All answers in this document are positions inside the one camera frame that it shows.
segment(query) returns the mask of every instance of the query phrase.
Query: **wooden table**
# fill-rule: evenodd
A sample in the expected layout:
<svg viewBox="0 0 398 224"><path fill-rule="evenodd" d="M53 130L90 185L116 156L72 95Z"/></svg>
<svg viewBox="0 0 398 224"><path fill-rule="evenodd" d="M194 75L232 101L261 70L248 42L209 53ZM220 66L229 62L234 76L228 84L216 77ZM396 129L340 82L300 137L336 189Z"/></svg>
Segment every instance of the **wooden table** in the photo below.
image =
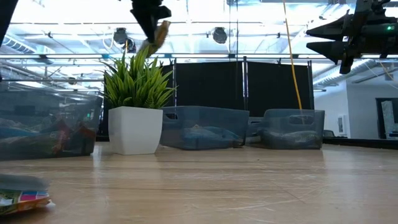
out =
<svg viewBox="0 0 398 224"><path fill-rule="evenodd" d="M0 223L398 223L398 151L159 149L120 156L0 162L44 177L56 207Z"/></svg>

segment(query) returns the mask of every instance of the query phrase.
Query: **clear plastic bin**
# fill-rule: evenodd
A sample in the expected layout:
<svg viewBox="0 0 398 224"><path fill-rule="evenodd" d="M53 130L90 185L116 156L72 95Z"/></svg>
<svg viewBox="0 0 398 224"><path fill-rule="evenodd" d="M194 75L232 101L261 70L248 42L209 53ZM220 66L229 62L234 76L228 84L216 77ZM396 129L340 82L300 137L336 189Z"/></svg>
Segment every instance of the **clear plastic bin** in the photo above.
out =
<svg viewBox="0 0 398 224"><path fill-rule="evenodd" d="M248 130L268 149L320 149L324 122L324 111L272 109Z"/></svg>
<svg viewBox="0 0 398 224"><path fill-rule="evenodd" d="M0 161L89 155L102 98L0 83Z"/></svg>
<svg viewBox="0 0 398 224"><path fill-rule="evenodd" d="M160 144L179 149L223 149L243 146L249 112L204 106L163 108Z"/></svg>

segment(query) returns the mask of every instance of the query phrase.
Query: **white wall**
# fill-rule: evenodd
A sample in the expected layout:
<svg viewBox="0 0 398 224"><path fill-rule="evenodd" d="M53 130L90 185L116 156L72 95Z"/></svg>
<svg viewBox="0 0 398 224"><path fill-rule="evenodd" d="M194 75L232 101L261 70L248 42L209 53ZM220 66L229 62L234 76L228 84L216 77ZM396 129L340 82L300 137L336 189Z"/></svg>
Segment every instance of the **white wall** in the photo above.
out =
<svg viewBox="0 0 398 224"><path fill-rule="evenodd" d="M325 111L325 130L332 130L336 136L338 132L338 117L345 115L346 136L350 138L350 126L348 122L348 98L346 82L339 82L338 86L325 88L326 92L314 93L315 109Z"/></svg>
<svg viewBox="0 0 398 224"><path fill-rule="evenodd" d="M379 139L376 98L398 98L389 85L347 85L351 138Z"/></svg>

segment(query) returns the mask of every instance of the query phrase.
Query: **ceiling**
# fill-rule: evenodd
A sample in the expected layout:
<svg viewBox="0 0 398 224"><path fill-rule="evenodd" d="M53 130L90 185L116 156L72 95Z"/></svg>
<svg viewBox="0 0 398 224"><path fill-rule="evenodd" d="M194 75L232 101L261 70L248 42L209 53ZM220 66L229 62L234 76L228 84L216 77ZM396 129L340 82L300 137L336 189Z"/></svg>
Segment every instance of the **ceiling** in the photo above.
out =
<svg viewBox="0 0 398 224"><path fill-rule="evenodd" d="M159 54L288 54L284 6L276 0L164 0L173 16L169 36ZM287 20L294 54L314 54L308 42L324 41L305 35L307 29L329 23L354 9L354 1L286 0ZM329 4L333 2L348 4ZM146 38L129 12L130 0L19 0L7 37L36 54L118 54L121 46L113 43L113 33L125 27L139 49ZM397 14L387 8L388 16ZM215 27L228 35L225 44L212 38ZM0 54L21 54L4 44ZM53 73L53 77L101 78L95 60L68 59L71 66L47 68L32 60L8 60L34 73ZM73 66L75 62L88 66ZM206 61L190 60L189 62ZM328 61L314 61L313 73L330 67ZM80 83L92 87L95 83Z"/></svg>

